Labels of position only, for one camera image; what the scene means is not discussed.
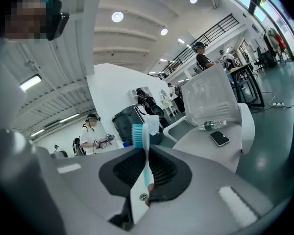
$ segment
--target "plastic bottle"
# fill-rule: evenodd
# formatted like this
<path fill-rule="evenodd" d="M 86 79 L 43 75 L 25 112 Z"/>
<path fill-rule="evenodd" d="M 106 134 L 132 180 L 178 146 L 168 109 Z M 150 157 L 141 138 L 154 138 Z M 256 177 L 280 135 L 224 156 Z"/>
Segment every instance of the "plastic bottle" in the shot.
<path fill-rule="evenodd" d="M 202 125 L 200 125 L 198 128 L 199 130 L 214 130 L 214 129 L 220 129 L 222 127 L 226 126 L 226 120 L 224 121 L 206 121 Z"/>

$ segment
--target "blue bristles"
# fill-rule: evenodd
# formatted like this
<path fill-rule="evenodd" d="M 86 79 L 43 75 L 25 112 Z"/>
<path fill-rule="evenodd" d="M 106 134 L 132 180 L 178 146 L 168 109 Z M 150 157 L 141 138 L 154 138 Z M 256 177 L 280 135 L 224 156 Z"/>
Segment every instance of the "blue bristles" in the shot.
<path fill-rule="evenodd" d="M 132 141 L 135 148 L 143 148 L 143 125 L 132 125 Z"/>

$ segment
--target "chair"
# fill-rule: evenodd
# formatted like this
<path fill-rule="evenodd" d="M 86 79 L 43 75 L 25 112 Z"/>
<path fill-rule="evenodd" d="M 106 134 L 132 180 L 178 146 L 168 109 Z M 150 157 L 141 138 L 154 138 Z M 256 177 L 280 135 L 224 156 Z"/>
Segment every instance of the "chair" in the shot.
<path fill-rule="evenodd" d="M 215 64 L 193 77 L 182 91 L 186 115 L 163 131 L 176 143 L 173 149 L 216 161 L 235 172 L 241 153 L 248 153 L 253 144 L 255 125 L 248 106 L 237 103 L 222 65 Z M 178 141 L 169 134 L 169 130 L 184 120 L 194 129 Z M 209 137 L 215 130 L 196 128 L 210 120 L 227 121 L 220 131 L 230 139 L 230 143 L 218 147 Z"/>

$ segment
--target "phone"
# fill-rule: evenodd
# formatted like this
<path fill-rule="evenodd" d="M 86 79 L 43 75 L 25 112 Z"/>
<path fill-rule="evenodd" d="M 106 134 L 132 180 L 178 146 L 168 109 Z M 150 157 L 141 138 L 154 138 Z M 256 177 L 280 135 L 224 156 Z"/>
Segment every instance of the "phone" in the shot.
<path fill-rule="evenodd" d="M 210 134 L 210 137 L 212 140 L 217 144 L 217 146 L 222 147 L 230 142 L 230 139 L 228 139 L 223 133 L 220 131 L 215 131 Z"/>

